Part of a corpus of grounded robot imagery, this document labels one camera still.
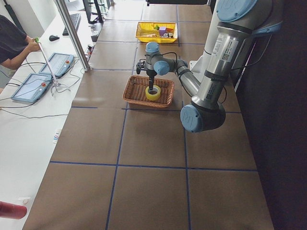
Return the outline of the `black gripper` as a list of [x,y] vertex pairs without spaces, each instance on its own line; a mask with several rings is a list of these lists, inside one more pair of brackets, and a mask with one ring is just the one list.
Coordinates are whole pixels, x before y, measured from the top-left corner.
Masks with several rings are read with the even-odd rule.
[[148,69],[147,70],[147,75],[149,76],[149,90],[153,90],[155,70]]

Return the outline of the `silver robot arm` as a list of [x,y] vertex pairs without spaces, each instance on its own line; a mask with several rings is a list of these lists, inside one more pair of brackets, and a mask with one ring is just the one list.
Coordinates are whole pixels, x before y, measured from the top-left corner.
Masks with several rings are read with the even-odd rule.
[[244,41],[277,32],[283,5],[281,0],[218,0],[204,52],[192,67],[181,59],[165,58],[159,45],[149,42],[146,59],[137,63],[136,70],[146,71],[150,86],[156,75],[175,73],[191,96],[190,104],[180,112],[183,127],[192,133],[216,129],[225,121],[218,99]]

